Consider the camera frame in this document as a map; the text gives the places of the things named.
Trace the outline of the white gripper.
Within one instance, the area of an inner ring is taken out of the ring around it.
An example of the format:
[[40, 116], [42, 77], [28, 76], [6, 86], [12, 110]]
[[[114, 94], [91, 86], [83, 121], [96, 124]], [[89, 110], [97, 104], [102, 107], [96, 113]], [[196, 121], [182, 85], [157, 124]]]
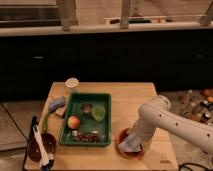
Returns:
[[155, 126], [152, 126], [151, 124], [142, 119], [138, 119], [129, 129], [128, 133], [136, 134], [141, 140], [144, 151], [147, 151], [150, 147], [152, 137], [155, 131]]

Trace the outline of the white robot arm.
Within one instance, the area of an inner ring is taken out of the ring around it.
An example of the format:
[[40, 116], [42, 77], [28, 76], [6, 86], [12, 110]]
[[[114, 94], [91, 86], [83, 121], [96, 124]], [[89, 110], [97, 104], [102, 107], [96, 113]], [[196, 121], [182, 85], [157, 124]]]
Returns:
[[156, 128], [161, 128], [213, 154], [213, 126], [177, 116], [170, 112], [170, 107], [170, 101], [161, 95], [145, 102], [129, 133], [146, 142], [153, 137]]

